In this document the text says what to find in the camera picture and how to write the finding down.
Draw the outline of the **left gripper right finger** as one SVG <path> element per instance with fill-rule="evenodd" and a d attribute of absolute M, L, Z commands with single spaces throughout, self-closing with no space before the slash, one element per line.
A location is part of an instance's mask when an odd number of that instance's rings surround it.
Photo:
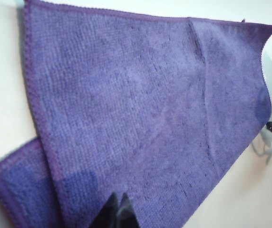
<path fill-rule="evenodd" d="M 138 228 L 135 212 L 126 193 L 123 193 L 120 206 L 117 211 L 117 227 Z"/>

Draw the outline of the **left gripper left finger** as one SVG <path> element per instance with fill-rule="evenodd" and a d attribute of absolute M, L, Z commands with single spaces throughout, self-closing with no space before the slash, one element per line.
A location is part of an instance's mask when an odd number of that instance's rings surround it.
<path fill-rule="evenodd" d="M 113 228 L 118 210 L 117 194 L 113 192 L 95 219 L 96 228 Z"/>

